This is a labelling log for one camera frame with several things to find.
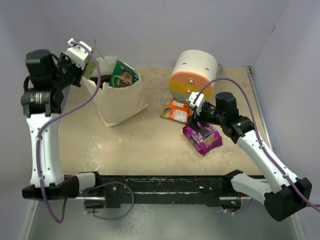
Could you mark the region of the purple candy bag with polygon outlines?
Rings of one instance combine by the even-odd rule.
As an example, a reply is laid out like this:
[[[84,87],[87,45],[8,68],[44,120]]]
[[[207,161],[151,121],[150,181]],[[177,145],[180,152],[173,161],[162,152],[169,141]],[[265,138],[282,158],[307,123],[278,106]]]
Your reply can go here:
[[[211,150],[223,145],[222,136],[213,125],[209,123],[203,125],[198,122],[197,126],[199,131],[195,131],[191,126],[186,125],[182,128],[182,133],[199,154],[205,156]]]

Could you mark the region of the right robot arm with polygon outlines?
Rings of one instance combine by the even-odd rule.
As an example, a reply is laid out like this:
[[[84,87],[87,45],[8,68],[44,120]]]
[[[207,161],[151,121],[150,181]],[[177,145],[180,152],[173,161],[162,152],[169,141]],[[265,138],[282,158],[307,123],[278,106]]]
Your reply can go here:
[[[299,178],[280,161],[264,143],[254,123],[239,114],[237,100],[232,93],[218,93],[215,103],[212,105],[206,101],[202,93],[192,92],[188,97],[193,111],[188,118],[189,126],[196,132],[207,124],[220,126],[224,135],[251,158],[266,180],[262,182],[234,170],[225,175],[223,192],[228,196],[241,192],[259,201],[277,222],[304,209],[312,190],[309,179]]]

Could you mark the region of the green snack bag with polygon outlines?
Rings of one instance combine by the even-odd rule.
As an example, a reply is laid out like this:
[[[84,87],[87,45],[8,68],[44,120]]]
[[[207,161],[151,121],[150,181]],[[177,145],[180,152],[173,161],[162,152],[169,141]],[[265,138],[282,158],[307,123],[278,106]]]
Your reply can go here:
[[[112,88],[125,88],[132,86],[139,80],[140,77],[132,68],[117,60],[110,77],[109,86]]]

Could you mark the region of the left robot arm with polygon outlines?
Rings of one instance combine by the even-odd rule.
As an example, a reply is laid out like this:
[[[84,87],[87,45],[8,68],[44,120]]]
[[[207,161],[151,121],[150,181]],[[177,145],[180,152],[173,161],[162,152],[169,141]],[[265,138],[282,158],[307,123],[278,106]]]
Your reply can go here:
[[[103,191],[95,173],[65,176],[59,152],[63,91],[71,85],[80,87],[90,52],[75,45],[60,56],[47,49],[26,55],[29,75],[20,102],[31,137],[32,174],[29,186],[22,189],[25,199],[42,200],[43,193],[49,200],[71,199],[83,189],[91,196]]]

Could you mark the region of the small light green packet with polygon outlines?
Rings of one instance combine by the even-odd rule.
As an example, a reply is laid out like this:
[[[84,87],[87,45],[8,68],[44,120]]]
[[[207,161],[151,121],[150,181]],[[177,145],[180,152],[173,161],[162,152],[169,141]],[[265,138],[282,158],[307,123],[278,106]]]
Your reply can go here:
[[[96,64],[93,61],[90,61],[86,66],[83,77],[86,79],[90,79],[90,77],[93,75],[95,70],[96,70]]]

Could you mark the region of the orange snack packet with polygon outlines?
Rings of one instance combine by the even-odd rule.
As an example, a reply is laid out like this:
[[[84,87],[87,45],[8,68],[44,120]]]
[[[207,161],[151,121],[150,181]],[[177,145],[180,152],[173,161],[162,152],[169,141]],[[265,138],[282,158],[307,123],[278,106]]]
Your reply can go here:
[[[191,115],[192,111],[186,102],[170,98],[166,101],[160,117],[185,124]]]

